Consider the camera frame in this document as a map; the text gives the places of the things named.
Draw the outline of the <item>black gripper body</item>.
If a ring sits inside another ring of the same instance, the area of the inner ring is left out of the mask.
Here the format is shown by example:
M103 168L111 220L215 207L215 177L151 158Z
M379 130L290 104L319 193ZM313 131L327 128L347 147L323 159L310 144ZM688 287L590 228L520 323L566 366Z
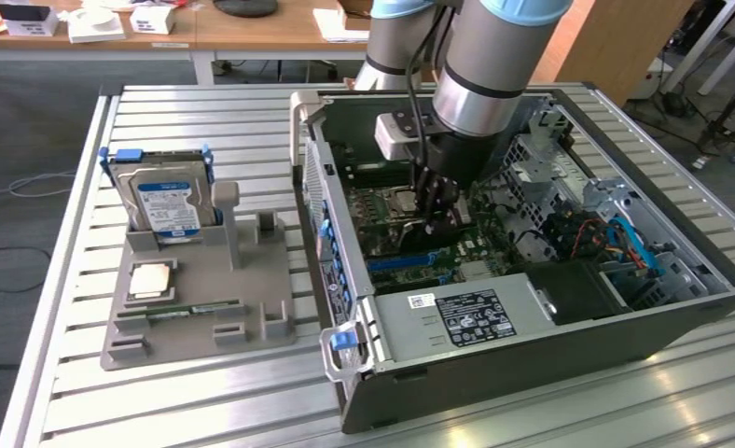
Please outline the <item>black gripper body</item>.
M471 185L479 178L494 152L494 137L471 137L457 132L426 138L423 166L435 174Z

